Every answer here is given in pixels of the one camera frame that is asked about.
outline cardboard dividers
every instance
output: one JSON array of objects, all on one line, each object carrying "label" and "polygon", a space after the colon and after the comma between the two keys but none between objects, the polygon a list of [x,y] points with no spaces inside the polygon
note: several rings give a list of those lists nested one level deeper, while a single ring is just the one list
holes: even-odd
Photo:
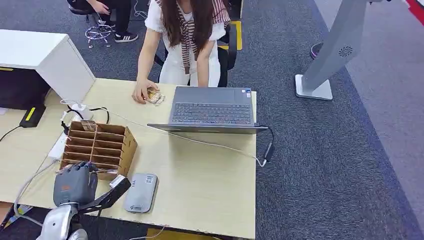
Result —
[{"label": "cardboard dividers", "polygon": [[128,127],[96,123],[95,131],[88,131],[81,122],[73,121],[60,169],[85,161],[101,170],[101,180],[113,180],[118,174],[126,177],[137,146]]}]

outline sneaker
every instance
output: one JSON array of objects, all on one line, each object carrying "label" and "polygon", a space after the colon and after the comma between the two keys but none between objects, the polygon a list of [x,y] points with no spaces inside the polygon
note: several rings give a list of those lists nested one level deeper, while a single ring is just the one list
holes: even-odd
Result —
[{"label": "sneaker", "polygon": [[129,43],[135,41],[139,38],[139,35],[131,32],[124,32],[123,34],[115,33],[115,42],[116,43]]},{"label": "sneaker", "polygon": [[109,20],[109,21],[102,21],[102,20],[98,20],[97,21],[98,22],[98,24],[100,24],[100,25],[108,25],[109,27],[111,27],[111,28],[114,28],[114,27],[116,27],[116,22],[115,21],[112,21],[112,20]]}]

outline dark blue carpet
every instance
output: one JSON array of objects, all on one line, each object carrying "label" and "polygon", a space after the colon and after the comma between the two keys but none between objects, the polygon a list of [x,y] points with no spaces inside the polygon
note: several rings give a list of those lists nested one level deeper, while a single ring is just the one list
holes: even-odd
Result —
[{"label": "dark blue carpet", "polygon": [[[244,49],[229,73],[230,85],[258,91],[258,122],[276,135],[272,162],[257,169],[256,238],[424,239],[346,69],[331,78],[333,101],[295,96],[294,75],[308,68],[310,46],[327,32],[314,0],[246,0],[242,22]],[[64,0],[2,1],[0,23],[68,33],[97,77],[136,78],[141,41],[88,49],[84,18],[72,15]],[[130,30],[144,32],[143,22],[131,22]],[[158,72],[155,66],[153,80]],[[266,133],[258,137],[258,154],[268,140]],[[42,218],[45,212],[32,214]],[[92,217],[84,221],[93,224]],[[102,239],[127,239],[144,229],[102,223],[113,226]],[[39,231],[20,220],[0,239],[34,239]]]}]

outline long brown hair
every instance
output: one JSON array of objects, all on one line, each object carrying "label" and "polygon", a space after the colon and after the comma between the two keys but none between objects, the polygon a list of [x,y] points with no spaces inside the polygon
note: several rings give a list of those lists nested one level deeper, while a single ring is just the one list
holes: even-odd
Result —
[{"label": "long brown hair", "polygon": [[[165,26],[170,46],[181,43],[182,33],[178,17],[177,0],[162,0],[163,25]],[[214,17],[213,0],[190,0],[194,19],[194,43],[202,50],[212,34]]]}]

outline woman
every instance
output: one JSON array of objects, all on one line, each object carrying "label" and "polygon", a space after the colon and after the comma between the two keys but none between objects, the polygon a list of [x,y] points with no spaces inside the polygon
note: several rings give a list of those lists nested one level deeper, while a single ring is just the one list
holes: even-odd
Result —
[{"label": "woman", "polygon": [[145,20],[147,31],[138,58],[137,84],[132,98],[145,104],[148,80],[159,41],[168,50],[160,83],[217,87],[220,80],[217,40],[226,34],[230,21],[226,0],[151,0]]}]

